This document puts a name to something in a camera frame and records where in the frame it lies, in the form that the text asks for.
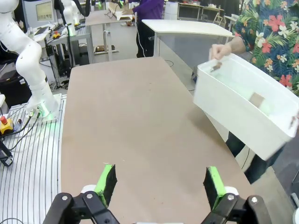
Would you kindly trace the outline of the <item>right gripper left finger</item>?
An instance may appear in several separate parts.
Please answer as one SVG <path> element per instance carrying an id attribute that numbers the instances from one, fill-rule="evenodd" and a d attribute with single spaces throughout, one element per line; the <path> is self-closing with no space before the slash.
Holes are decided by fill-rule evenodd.
<path id="1" fill-rule="evenodd" d="M 82 220 L 91 220 L 93 224 L 120 224 L 108 208 L 116 184 L 115 165 L 105 165 L 93 190 L 77 196 L 65 192 L 57 194 L 43 224 L 80 224 Z"/>

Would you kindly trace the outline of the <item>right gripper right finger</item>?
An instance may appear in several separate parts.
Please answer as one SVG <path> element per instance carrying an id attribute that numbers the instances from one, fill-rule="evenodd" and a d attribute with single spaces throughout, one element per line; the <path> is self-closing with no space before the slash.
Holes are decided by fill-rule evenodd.
<path id="1" fill-rule="evenodd" d="M 211 209 L 203 224 L 273 224 L 263 198 L 240 197 L 236 188 L 224 186 L 217 167 L 206 168 L 203 185 Z"/>

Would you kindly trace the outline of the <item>white plastic basket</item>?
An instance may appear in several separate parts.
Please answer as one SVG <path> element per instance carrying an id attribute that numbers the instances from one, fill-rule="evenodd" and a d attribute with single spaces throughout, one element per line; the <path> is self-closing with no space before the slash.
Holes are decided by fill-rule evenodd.
<path id="1" fill-rule="evenodd" d="M 198 65 L 194 103 L 267 160 L 291 141 L 299 113 L 289 91 L 256 66 L 231 54 Z"/>

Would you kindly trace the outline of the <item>person's right forearm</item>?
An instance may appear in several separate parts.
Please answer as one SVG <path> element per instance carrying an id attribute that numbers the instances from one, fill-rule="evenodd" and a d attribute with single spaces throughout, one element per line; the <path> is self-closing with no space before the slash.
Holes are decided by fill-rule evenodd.
<path id="1" fill-rule="evenodd" d="M 230 42 L 227 43 L 229 53 L 242 54 L 246 52 L 246 46 L 240 36 L 235 36 Z"/>

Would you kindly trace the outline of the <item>person's right hand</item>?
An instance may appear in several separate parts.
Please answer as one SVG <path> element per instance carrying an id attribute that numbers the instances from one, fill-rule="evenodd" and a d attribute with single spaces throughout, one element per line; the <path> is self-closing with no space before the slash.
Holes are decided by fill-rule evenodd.
<path id="1" fill-rule="evenodd" d="M 224 56 L 232 53 L 232 48 L 229 43 L 227 44 L 213 44 L 209 50 L 209 60 L 221 60 Z"/>

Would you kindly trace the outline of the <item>black clamp device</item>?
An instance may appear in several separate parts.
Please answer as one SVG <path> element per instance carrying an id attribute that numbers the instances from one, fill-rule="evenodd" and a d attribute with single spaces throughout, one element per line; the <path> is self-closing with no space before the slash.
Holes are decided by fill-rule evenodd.
<path id="1" fill-rule="evenodd" d="M 4 145 L 2 141 L 0 141 L 0 162 L 6 167 L 9 167 L 13 163 L 11 151 Z"/>

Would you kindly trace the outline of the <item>person in floral shirt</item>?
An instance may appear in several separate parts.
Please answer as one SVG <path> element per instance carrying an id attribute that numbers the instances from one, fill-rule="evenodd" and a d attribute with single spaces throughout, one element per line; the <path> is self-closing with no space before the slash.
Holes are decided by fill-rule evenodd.
<path id="1" fill-rule="evenodd" d="M 250 63 L 299 104 L 299 0 L 249 0 L 234 32 L 252 52 Z"/>

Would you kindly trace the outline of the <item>white rounded table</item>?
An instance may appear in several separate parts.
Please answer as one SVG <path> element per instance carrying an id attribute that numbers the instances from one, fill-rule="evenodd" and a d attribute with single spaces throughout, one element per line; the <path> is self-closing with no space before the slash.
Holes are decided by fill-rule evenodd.
<path id="1" fill-rule="evenodd" d="M 142 22 L 152 29 L 154 35 L 154 53 L 158 56 L 157 44 L 160 37 L 167 34 L 195 34 L 226 37 L 227 41 L 233 37 L 232 32 L 225 28 L 209 22 L 182 21 L 182 20 L 142 20 Z"/>

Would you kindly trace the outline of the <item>brown top background table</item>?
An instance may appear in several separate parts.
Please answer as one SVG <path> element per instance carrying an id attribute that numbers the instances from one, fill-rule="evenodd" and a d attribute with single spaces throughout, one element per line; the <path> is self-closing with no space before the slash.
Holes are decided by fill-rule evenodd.
<path id="1" fill-rule="evenodd" d="M 85 18 L 85 26 L 91 28 L 91 26 L 102 25 L 103 29 L 103 41 L 104 41 L 104 54 L 108 54 L 108 61 L 113 60 L 113 50 L 112 50 L 112 37 L 110 31 L 110 25 L 112 23 L 120 23 L 130 20 L 116 20 L 109 10 L 100 10 L 90 12 L 89 16 Z"/>

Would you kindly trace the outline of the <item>white wooden rack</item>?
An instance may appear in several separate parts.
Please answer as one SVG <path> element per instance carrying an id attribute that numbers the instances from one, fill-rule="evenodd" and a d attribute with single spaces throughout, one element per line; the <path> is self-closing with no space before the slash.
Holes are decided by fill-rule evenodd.
<path id="1" fill-rule="evenodd" d="M 108 10 L 110 14 L 116 18 L 116 20 L 121 21 L 121 20 L 132 20 L 133 15 L 132 14 L 124 14 L 123 11 L 128 10 L 128 4 L 118 4 L 118 3 L 113 3 L 113 2 L 108 2 L 107 3 Z"/>

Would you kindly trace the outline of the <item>white cylindrical appliance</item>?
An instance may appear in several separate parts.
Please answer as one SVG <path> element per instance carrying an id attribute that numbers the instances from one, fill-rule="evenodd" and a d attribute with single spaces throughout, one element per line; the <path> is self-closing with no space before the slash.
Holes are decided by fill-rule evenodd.
<path id="1" fill-rule="evenodd" d="M 165 20 L 177 20 L 178 19 L 178 2 L 168 1 L 165 4 L 164 9 Z"/>

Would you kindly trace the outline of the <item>person in purple top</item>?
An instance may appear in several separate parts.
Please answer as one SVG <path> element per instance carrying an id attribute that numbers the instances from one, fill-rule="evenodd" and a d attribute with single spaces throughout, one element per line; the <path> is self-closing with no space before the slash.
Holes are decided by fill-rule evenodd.
<path id="1" fill-rule="evenodd" d="M 137 13 L 137 58 L 152 57 L 154 54 L 155 32 L 143 23 L 143 20 L 161 20 L 163 13 L 164 0 L 129 0 L 129 2 L 139 2 L 139 5 L 132 9 Z"/>

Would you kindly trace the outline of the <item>small lit screen monitor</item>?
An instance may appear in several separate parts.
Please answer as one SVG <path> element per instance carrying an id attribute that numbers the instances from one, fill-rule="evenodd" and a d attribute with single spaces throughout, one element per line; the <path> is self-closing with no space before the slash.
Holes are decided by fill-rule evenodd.
<path id="1" fill-rule="evenodd" d="M 38 22 L 53 22 L 52 0 L 42 0 L 36 3 L 36 17 Z"/>

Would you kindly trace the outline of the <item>slotted aluminium base plate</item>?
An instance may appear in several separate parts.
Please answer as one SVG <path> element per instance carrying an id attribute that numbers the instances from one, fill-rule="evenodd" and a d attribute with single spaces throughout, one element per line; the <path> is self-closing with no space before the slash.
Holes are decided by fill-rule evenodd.
<path id="1" fill-rule="evenodd" d="M 61 145 L 66 95 L 52 121 L 33 118 L 20 133 L 3 140 L 13 163 L 0 162 L 0 224 L 42 224 L 61 192 Z"/>

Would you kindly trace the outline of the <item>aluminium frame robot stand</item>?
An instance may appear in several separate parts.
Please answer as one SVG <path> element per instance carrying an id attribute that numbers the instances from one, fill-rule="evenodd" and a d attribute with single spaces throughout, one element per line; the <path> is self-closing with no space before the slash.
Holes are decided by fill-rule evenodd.
<path id="1" fill-rule="evenodd" d="M 61 75 L 79 65 L 94 63 L 94 49 L 92 31 L 90 26 L 82 24 L 77 27 L 76 34 L 69 37 L 67 28 L 61 28 L 56 32 L 59 37 L 54 38 L 54 32 L 45 48 L 50 64 L 55 73 Z"/>

